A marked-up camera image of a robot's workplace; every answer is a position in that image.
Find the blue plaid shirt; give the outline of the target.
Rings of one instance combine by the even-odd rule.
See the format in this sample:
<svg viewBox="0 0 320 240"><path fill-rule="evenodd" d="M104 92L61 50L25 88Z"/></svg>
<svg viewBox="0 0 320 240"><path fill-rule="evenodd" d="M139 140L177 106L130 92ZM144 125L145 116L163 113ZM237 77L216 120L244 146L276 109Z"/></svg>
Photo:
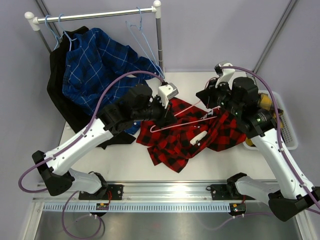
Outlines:
<svg viewBox="0 0 320 240"><path fill-rule="evenodd" d="M100 28L91 28L84 34L76 33L72 50L66 53L62 93L92 116L104 90L115 79L128 72L136 72L115 83L103 96L100 104L112 104L138 84L145 85L151 75L160 73L160 68L146 57L139 56L129 45L110 38Z"/></svg>

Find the yellow plaid shirt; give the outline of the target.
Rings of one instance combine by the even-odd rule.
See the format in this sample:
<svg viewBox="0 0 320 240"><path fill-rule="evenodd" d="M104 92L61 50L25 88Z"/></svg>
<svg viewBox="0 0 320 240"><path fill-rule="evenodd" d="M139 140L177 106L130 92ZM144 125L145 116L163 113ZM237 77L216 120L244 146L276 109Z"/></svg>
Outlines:
<svg viewBox="0 0 320 240"><path fill-rule="evenodd" d="M275 106L271 97L267 93L263 93L263 92L259 93L259 97L260 97L260 100L258 102L258 105L262 109L265 109L271 112L273 119L276 120ZM283 116L284 111L281 108L278 108L277 110L278 110L278 115L280 119L280 129L282 130L284 128L284 123L281 117ZM246 138L244 143L248 146L249 149L253 149L256 147L249 138Z"/></svg>

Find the white perforated basket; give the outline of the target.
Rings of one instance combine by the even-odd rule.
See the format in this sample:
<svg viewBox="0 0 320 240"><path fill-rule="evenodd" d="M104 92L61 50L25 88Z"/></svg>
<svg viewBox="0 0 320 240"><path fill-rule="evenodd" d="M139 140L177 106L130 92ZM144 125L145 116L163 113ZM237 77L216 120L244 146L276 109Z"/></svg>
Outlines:
<svg viewBox="0 0 320 240"><path fill-rule="evenodd" d="M267 90L259 90L258 93L266 93L270 96L270 93ZM274 91L272 93L275 98L277 108L282 109L284 111L283 116L281 117L284 123L284 128L280 129L281 137L284 140L284 143L288 150L295 150L298 147L298 140L297 140L295 130L291 124L290 118L287 114L286 107L280 95Z"/></svg>

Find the metal clothes rack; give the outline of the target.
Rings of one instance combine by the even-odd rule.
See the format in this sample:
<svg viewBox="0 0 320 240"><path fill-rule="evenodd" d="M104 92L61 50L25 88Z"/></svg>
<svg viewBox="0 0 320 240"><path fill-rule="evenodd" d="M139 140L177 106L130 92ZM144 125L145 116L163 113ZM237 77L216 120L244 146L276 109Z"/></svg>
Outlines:
<svg viewBox="0 0 320 240"><path fill-rule="evenodd" d="M138 14L153 13L155 17L155 28L156 28L156 37L157 37L157 54L158 57L154 57L155 61L158 61L158 66L160 67L160 75L165 76L165 67L164 67L164 57L163 57L163 41L162 41L162 26L161 26L161 17L162 17L162 3L159 0L155 0L151 7L149 8L139 8L130 10L118 10L118 11L109 11L109 12L96 12L96 13L82 13L76 15L64 15L61 17L61 22L68 21L77 21L77 20L86 20L86 19L99 19L99 18L108 18L108 17L117 17L117 16L128 16ZM44 43L47 51L52 52L50 46L48 45L47 40L45 39L43 33L41 32L40 25L45 25L45 16L37 17L34 13L27 11L24 13L24 18L29 23L32 30L38 33L42 42ZM50 16L47 18L49 26L54 30L54 32L60 37L60 42L62 41L62 35L59 33L55 23L58 23L58 16Z"/></svg>

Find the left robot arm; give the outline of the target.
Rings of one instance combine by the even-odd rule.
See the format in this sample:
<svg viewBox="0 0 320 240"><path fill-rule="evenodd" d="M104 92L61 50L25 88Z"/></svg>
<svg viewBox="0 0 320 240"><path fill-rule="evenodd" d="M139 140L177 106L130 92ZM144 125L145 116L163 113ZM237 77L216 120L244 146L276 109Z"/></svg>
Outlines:
<svg viewBox="0 0 320 240"><path fill-rule="evenodd" d="M147 85L138 84L124 96L101 109L93 121L64 144L47 152L36 151L32 159L51 196L66 191L83 192L90 200L101 200L108 183L100 173L85 173L72 166L89 151L111 140L133 123L153 121L159 128L176 123L170 100L179 92L173 83L158 87L155 97Z"/></svg>

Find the black garment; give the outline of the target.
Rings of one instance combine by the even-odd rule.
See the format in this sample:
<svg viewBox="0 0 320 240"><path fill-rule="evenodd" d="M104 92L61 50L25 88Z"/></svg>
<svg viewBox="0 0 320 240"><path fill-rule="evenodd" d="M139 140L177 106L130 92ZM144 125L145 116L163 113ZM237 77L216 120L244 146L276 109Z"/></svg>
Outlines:
<svg viewBox="0 0 320 240"><path fill-rule="evenodd" d="M70 37L74 37L75 34L81 34L88 32L89 29L86 26L82 26L74 31L67 31ZM69 40L66 36L62 37L62 41L49 56L50 60L50 77L47 84L47 92L52 100L53 104L63 116L65 121L69 124L71 129L78 133L82 130L91 120L91 117L87 115L78 105L73 103L70 99L64 96L62 92L63 78L66 71L66 54L69 50ZM106 149L111 145L129 145L135 141L135 137L122 131L118 135L114 136L111 140L107 140L97 147Z"/></svg>

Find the red black checked shirt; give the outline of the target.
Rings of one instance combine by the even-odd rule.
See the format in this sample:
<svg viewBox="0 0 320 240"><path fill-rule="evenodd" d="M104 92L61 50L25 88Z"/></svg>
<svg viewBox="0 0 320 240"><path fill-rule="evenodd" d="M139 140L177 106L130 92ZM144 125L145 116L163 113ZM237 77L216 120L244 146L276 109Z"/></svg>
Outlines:
<svg viewBox="0 0 320 240"><path fill-rule="evenodd" d="M191 106L176 97L171 102L174 114ZM189 159L206 148L220 152L246 140L246 135L237 127L235 117L219 108L207 112L194 106L176 118L176 124L206 120L154 133L150 132L154 122L143 121L136 139L138 144L147 147L155 166L164 164L176 173L180 173Z"/></svg>

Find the blue hanger on rack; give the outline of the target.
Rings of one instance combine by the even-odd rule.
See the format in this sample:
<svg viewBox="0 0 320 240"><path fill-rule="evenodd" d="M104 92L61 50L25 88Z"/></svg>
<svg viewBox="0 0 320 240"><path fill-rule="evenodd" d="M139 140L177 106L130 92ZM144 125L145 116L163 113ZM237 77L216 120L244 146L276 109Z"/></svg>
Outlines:
<svg viewBox="0 0 320 240"><path fill-rule="evenodd" d="M55 44L55 47L54 47L54 50L56 50L59 46L60 46L60 37L54 32L54 30L50 27L49 25L49 22L48 22L48 17L50 17L49 14L47 14L45 16L45 21L44 21L44 24L45 26L47 27L48 30L50 30L51 34L53 35L55 41L56 41L56 44Z"/></svg>
<svg viewBox="0 0 320 240"><path fill-rule="evenodd" d="M69 51L71 51L72 47L73 47L73 42L76 40L76 38L71 38L70 35L67 33L67 31L63 28L62 20L61 20L61 17L63 17L63 16L64 16L63 13L61 13L58 16L58 25L61 28L63 35L66 36L67 39L69 40Z"/></svg>

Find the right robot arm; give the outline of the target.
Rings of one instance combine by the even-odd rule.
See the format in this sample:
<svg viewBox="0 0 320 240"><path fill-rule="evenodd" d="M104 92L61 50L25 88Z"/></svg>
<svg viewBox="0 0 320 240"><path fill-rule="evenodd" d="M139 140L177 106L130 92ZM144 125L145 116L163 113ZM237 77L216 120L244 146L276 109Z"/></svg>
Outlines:
<svg viewBox="0 0 320 240"><path fill-rule="evenodd" d="M232 84L213 79L196 97L208 109L220 107L235 117L237 127L262 154L278 183L269 185L240 172L227 179L230 198L248 196L258 200L283 222L319 202L320 188L297 166L277 132L273 115L259 107L259 89L252 79L237 77Z"/></svg>

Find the pink wire hanger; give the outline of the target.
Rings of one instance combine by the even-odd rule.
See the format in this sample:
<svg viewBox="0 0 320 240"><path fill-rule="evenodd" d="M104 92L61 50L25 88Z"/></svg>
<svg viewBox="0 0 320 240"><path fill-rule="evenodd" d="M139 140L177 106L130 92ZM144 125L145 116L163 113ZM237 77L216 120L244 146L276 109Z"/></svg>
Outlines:
<svg viewBox="0 0 320 240"><path fill-rule="evenodd" d="M217 80L218 78L217 77L212 77L210 78L206 84L205 84L205 87L208 87L209 86L209 82L212 81L212 80ZM187 110L191 109L192 107L195 107L197 106L201 101L199 100L198 102L194 103L193 105L181 110L180 112L178 112L177 114L175 114L174 116L178 116L180 115L181 113L184 113L186 112ZM150 132L151 133L156 133L156 132L160 132L160 131L164 131L164 130L168 130L168 129L172 129L172 128L176 128L176 127L181 127L181 126L185 126L185 125L189 125L189 124L194 124L194 123L198 123L198 122L203 122L203 121L206 121L207 119L200 119L200 120L195 120L195 121L189 121L189 122L185 122L185 123L181 123L181 124L173 124L173 125L170 125L170 126L166 126L166 127L163 127L163 128L160 128L160 129L154 129L156 126L153 125L151 128L150 128Z"/></svg>

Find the aluminium mounting rail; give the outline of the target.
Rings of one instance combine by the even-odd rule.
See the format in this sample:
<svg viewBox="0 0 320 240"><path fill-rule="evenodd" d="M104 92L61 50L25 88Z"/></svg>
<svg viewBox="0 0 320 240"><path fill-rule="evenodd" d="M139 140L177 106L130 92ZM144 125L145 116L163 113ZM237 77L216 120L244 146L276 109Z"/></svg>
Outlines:
<svg viewBox="0 0 320 240"><path fill-rule="evenodd" d="M241 201L246 200L268 202L269 194L279 190L276 182L249 181L249 187L240 184L238 193L230 183L205 181L127 181L110 182L103 196L92 196L85 192L71 197L73 202L201 202L201 201Z"/></svg>

